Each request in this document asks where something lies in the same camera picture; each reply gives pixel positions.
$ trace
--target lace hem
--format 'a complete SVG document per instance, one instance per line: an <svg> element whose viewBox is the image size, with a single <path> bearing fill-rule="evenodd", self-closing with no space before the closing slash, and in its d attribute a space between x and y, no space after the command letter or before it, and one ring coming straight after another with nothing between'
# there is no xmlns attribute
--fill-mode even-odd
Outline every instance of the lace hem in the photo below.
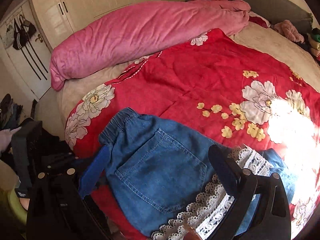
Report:
<svg viewBox="0 0 320 240"><path fill-rule="evenodd" d="M244 149L234 149L229 157L242 169L248 168L256 175L268 176L270 168L273 168L265 158L247 146ZM214 174L212 182L206 185L205 192L197 195L196 202L190 203L186 211L179 213L176 219L170 219L167 225L161 226L159 231L152 234L151 239L182 240L187 233L182 225L187 223L196 228L197 233L205 240L220 223L233 200Z"/></svg>

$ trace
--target white bag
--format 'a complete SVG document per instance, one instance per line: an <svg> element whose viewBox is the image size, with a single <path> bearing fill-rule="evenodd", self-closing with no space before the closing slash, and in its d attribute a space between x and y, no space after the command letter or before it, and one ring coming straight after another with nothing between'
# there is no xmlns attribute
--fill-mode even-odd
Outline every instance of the white bag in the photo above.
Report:
<svg viewBox="0 0 320 240"><path fill-rule="evenodd" d="M7 28L7 33L2 38L2 43L4 45L4 48L7 49L11 46L11 44L14 42L14 28L9 25Z"/></svg>

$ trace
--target silver rivet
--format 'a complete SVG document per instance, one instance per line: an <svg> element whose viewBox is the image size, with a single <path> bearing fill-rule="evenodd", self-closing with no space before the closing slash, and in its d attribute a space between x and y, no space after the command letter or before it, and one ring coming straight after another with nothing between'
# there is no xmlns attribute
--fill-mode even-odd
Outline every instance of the silver rivet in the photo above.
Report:
<svg viewBox="0 0 320 240"><path fill-rule="evenodd" d="M44 176L45 176L44 172L41 172L41 173L38 174L38 178L39 179L42 179Z"/></svg>
<svg viewBox="0 0 320 240"><path fill-rule="evenodd" d="M244 174L244 175L250 175L251 174L251 171L249 170L249 169L243 169L242 170L242 173Z"/></svg>
<svg viewBox="0 0 320 240"><path fill-rule="evenodd" d="M68 175L72 175L72 174L74 174L75 172L76 172L76 170L75 170L74 168L71 168L71 169L67 170L67 174L68 174Z"/></svg>
<svg viewBox="0 0 320 240"><path fill-rule="evenodd" d="M275 178L275 179L279 179L280 178L280 175L278 173L274 173L272 174L272 176Z"/></svg>

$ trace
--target back pocket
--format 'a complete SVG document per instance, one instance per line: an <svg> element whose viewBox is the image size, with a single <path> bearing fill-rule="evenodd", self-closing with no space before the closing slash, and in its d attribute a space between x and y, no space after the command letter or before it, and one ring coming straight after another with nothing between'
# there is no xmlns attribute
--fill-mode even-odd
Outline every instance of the back pocket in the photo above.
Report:
<svg viewBox="0 0 320 240"><path fill-rule="evenodd" d="M144 201L169 213L195 200L206 171L201 160L158 129L115 174Z"/></svg>

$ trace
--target handbag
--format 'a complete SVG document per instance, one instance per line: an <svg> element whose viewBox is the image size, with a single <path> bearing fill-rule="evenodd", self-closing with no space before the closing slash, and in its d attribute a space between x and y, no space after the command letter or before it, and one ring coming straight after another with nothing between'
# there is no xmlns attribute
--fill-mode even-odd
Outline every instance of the handbag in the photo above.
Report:
<svg viewBox="0 0 320 240"><path fill-rule="evenodd" d="M4 48L7 49L14 42L14 28L12 25L7 27L7 32L4 37L2 37L2 43Z"/></svg>
<svg viewBox="0 0 320 240"><path fill-rule="evenodd" d="M21 49L27 44L29 40L27 33L23 28L19 28L16 19L14 19L14 42L13 47L16 50Z"/></svg>
<svg viewBox="0 0 320 240"><path fill-rule="evenodd" d="M20 20L21 26L28 27L27 35L30 39L37 32L36 27L27 19L23 19L22 15L19 16L19 20Z"/></svg>

